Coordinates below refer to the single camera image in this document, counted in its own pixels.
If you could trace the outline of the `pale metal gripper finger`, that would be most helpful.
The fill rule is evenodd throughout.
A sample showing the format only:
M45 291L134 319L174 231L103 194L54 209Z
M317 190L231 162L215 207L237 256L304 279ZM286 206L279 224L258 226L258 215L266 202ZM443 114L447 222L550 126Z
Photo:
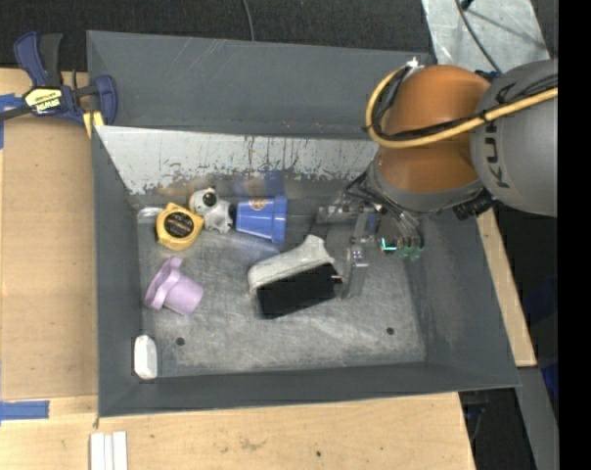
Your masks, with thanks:
M330 204L318 209L316 222L345 223L356 220L359 214L359 208L353 203Z
M365 247L350 245L346 249L344 272L342 276L341 297L349 299L362 294L369 268Z

